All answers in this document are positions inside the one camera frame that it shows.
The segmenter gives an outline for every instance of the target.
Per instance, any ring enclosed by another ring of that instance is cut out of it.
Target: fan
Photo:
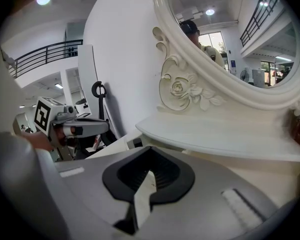
[[[246,70],[242,70],[240,74],[240,79],[245,81],[246,83],[249,82],[249,73]]]

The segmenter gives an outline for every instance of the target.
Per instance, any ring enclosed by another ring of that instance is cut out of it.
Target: mirror
[[[182,31],[219,69],[260,88],[278,86],[290,73],[297,40],[281,0],[168,2]]]

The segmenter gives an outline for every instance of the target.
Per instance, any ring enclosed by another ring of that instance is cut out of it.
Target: white shelf
[[[201,153],[300,162],[300,146],[282,129],[267,124],[157,113],[136,128],[159,142]]]

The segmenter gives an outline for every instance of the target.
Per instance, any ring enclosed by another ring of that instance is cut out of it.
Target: staircase railing
[[[260,29],[267,17],[274,11],[274,7],[277,2],[278,0],[258,0],[254,13],[240,37],[242,46],[245,46],[253,35]]]
[[[61,59],[78,56],[78,46],[83,44],[83,40],[71,40],[57,42],[39,49],[28,52],[17,58],[15,68],[10,66],[9,73],[14,78],[18,78],[23,74],[50,62]]]

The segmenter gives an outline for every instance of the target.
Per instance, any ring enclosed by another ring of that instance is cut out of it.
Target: white column
[[[65,103],[68,106],[73,106],[71,92],[70,92],[70,88],[69,88],[67,71],[61,70],[60,75],[61,75],[61,83],[62,83],[62,87],[63,87],[63,93],[64,93],[64,97],[65,97]]]

